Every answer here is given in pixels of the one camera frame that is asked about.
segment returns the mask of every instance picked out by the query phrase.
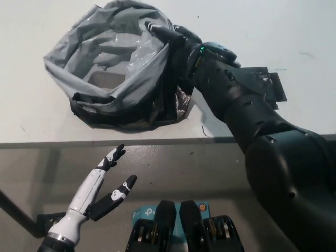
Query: black robotic arm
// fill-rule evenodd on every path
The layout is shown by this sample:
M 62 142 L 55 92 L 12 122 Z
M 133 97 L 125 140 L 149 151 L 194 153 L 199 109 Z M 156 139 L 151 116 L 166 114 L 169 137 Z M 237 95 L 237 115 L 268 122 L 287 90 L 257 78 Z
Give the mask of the black robotic arm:
M 173 48 L 170 67 L 196 87 L 245 154 L 257 199 L 301 251 L 336 251 L 336 161 L 327 141 L 280 117 L 236 55 L 184 28 L 149 30 Z

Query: white robotic hand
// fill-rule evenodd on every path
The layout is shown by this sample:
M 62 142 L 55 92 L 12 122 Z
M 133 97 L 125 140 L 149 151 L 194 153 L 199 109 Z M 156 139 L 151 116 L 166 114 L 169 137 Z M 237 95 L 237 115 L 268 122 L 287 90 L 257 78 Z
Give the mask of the white robotic hand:
M 113 149 L 89 173 L 73 197 L 66 215 L 51 227 L 38 252 L 74 251 L 80 239 L 81 224 L 88 219 L 97 221 L 121 204 L 136 182 L 135 175 L 131 175 L 126 182 L 96 203 L 95 200 L 105 172 L 116 166 L 116 161 L 125 154 L 123 148 L 122 144 Z

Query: black pole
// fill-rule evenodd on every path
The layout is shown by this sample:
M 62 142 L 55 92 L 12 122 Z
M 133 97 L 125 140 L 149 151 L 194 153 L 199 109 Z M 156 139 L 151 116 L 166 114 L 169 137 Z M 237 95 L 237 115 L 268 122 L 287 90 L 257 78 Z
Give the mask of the black pole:
M 26 229 L 35 238 L 45 236 L 44 231 L 39 228 L 35 221 L 18 208 L 1 190 L 0 190 L 0 208 L 2 208 L 9 216 L 17 221 L 24 229 Z

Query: robotic finger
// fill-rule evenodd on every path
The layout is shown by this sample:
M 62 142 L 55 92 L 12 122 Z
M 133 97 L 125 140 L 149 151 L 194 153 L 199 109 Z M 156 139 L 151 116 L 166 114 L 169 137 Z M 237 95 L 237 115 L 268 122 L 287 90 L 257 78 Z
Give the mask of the robotic finger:
M 131 175 L 112 193 L 107 194 L 102 199 L 89 206 L 88 217 L 96 222 L 118 207 L 130 193 L 136 179 L 137 177 L 135 175 Z

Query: black metal bracket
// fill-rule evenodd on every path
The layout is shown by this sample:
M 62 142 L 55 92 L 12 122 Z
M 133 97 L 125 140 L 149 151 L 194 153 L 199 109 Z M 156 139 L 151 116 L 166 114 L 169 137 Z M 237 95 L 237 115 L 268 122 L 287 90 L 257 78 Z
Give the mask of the black metal bracket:
M 26 229 L 35 238 L 45 237 L 49 229 L 59 222 L 65 213 L 39 214 L 36 221 L 30 218 L 0 190 L 0 208 Z

